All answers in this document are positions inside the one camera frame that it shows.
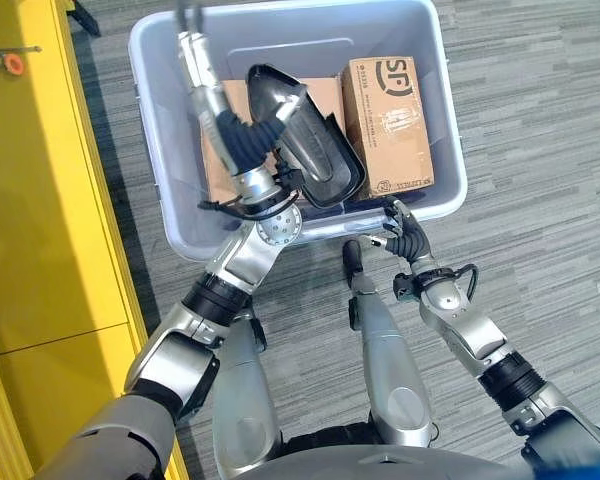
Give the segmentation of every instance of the black cable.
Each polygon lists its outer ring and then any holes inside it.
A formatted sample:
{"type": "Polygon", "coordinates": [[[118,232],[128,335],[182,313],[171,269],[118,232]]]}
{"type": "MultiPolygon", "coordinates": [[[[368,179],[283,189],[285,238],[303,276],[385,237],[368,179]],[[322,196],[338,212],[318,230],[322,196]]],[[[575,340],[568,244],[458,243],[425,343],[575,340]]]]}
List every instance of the black cable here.
{"type": "Polygon", "coordinates": [[[471,271],[471,278],[469,279],[469,286],[467,287],[467,298],[469,301],[473,298],[473,294],[476,292],[478,286],[478,267],[473,263],[468,263],[464,267],[460,267],[458,270],[451,270],[450,268],[440,268],[432,270],[430,272],[423,272],[417,275],[415,282],[420,285],[419,289],[427,290],[428,288],[447,280],[459,280],[464,276],[465,273],[471,271]],[[427,277],[433,278],[431,281],[427,281],[427,277]]]}
{"type": "Polygon", "coordinates": [[[202,33],[203,30],[203,22],[204,17],[202,16],[202,5],[200,2],[194,2],[193,4],[193,17],[192,23],[193,27],[196,29],[196,32],[202,33]]]}
{"type": "Polygon", "coordinates": [[[440,427],[438,427],[438,424],[435,422],[431,422],[431,425],[436,427],[436,434],[433,436],[433,438],[431,440],[429,440],[429,444],[431,444],[431,442],[435,442],[440,437],[440,427]]]}
{"type": "Polygon", "coordinates": [[[242,198],[240,196],[238,196],[232,200],[229,200],[227,202],[224,202],[224,203],[209,202],[207,200],[203,200],[202,202],[200,202],[198,204],[198,207],[201,208],[202,210],[215,210],[218,212],[226,213],[227,215],[230,215],[234,218],[238,218],[240,220],[250,220],[250,221],[254,221],[254,222],[261,222],[262,220],[267,220],[269,218],[275,217],[276,215],[285,211],[298,199],[299,196],[300,196],[300,193],[298,191],[294,191],[293,194],[291,195],[291,197],[289,197],[289,200],[287,200],[280,208],[277,208],[273,212],[265,213],[262,215],[259,215],[259,214],[258,215],[248,215],[246,213],[242,213],[240,210],[233,207],[232,205],[237,204],[238,201],[242,198]]]}
{"type": "Polygon", "coordinates": [[[186,32],[189,30],[189,25],[187,24],[187,0],[176,0],[176,22],[178,23],[178,27],[181,32],[186,32]]]}

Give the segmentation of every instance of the robot leg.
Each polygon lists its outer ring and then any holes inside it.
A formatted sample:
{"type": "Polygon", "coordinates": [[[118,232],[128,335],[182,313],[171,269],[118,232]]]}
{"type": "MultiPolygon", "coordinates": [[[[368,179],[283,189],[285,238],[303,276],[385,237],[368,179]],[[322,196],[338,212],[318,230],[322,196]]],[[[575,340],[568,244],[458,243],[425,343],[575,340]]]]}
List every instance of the robot leg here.
{"type": "Polygon", "coordinates": [[[213,448],[227,480],[275,458],[282,444],[278,418],[245,309],[218,352],[214,384],[213,448]]]}
{"type": "Polygon", "coordinates": [[[426,447],[433,428],[418,367],[375,285],[364,275],[357,241],[345,243],[343,261],[354,294],[349,302],[351,328],[362,330],[373,422],[386,443],[426,447]]]}

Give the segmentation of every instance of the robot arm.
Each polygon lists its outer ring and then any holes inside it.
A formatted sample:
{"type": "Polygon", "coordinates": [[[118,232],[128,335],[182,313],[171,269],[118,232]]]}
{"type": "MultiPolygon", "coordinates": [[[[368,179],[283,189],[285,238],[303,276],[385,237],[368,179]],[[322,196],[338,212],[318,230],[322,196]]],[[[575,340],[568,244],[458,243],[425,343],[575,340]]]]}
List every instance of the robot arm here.
{"type": "Polygon", "coordinates": [[[426,234],[409,209],[391,199],[386,209],[396,238],[370,236],[372,244],[404,257],[411,275],[394,280],[398,300],[417,299],[423,321],[445,340],[463,366],[495,400],[505,421],[526,436],[522,455],[532,466],[573,467],[600,463],[600,429],[547,382],[520,355],[504,333],[471,304],[477,268],[440,268],[426,234]],[[465,271],[474,276],[469,295],[456,283],[465,271]]]}
{"type": "Polygon", "coordinates": [[[264,122],[242,123],[211,66],[199,9],[192,30],[182,8],[176,18],[193,107],[239,194],[231,206],[221,207],[244,221],[135,358],[124,396],[91,419],[36,474],[38,480],[163,478],[176,422],[197,412],[218,372],[213,350],[279,253],[300,233],[293,187],[275,180],[263,163],[301,96],[283,99],[264,122]]]}

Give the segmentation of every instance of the black wire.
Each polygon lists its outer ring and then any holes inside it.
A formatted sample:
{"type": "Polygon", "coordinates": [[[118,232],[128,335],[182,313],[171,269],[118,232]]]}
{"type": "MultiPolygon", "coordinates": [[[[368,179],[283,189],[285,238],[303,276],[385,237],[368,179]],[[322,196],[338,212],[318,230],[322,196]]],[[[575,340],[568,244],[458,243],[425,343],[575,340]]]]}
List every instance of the black wire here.
{"type": "Polygon", "coordinates": [[[440,271],[436,271],[438,278],[427,282],[425,285],[423,285],[423,289],[427,290],[430,287],[433,287],[434,285],[438,284],[438,283],[442,283],[442,282],[446,282],[447,280],[459,280],[460,278],[462,278],[462,276],[464,276],[465,273],[471,271],[471,278],[469,279],[469,286],[467,287],[467,298],[469,299],[469,301],[471,301],[471,299],[473,298],[473,294],[476,293],[476,287],[478,286],[478,274],[479,274],[479,270],[478,267],[476,265],[474,265],[473,263],[468,263],[466,264],[464,267],[460,267],[458,270],[450,270],[447,272],[440,272],[440,271]]]}
{"type": "Polygon", "coordinates": [[[186,14],[187,3],[187,0],[176,0],[176,21],[178,22],[178,27],[181,32],[189,30],[186,14]]]}
{"type": "Polygon", "coordinates": [[[267,220],[271,217],[275,217],[279,213],[283,212],[284,210],[289,208],[291,204],[293,204],[298,199],[299,196],[300,193],[297,190],[294,191],[289,200],[287,200],[280,208],[277,208],[273,212],[265,213],[263,215],[248,215],[246,213],[242,213],[237,208],[233,208],[231,205],[235,205],[240,200],[240,198],[242,198],[240,196],[224,203],[202,201],[198,204],[198,207],[200,207],[203,210],[216,210],[219,212],[223,212],[240,220],[260,222],[262,220],[267,220]]]}
{"type": "Polygon", "coordinates": [[[440,427],[438,427],[438,424],[435,422],[431,422],[431,425],[436,427],[436,434],[433,436],[433,438],[431,440],[429,440],[429,443],[435,442],[440,437],[440,427]]]}

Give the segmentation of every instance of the metal rod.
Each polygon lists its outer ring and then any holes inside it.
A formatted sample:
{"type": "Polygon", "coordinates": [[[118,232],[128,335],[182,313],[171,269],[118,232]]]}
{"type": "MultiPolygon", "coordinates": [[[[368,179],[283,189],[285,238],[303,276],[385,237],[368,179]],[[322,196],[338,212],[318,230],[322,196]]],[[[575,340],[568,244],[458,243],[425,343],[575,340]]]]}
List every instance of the metal rod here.
{"type": "Polygon", "coordinates": [[[41,52],[41,51],[42,51],[42,47],[39,47],[38,45],[34,45],[33,47],[0,48],[0,54],[1,53],[9,53],[9,52],[41,52]]]}

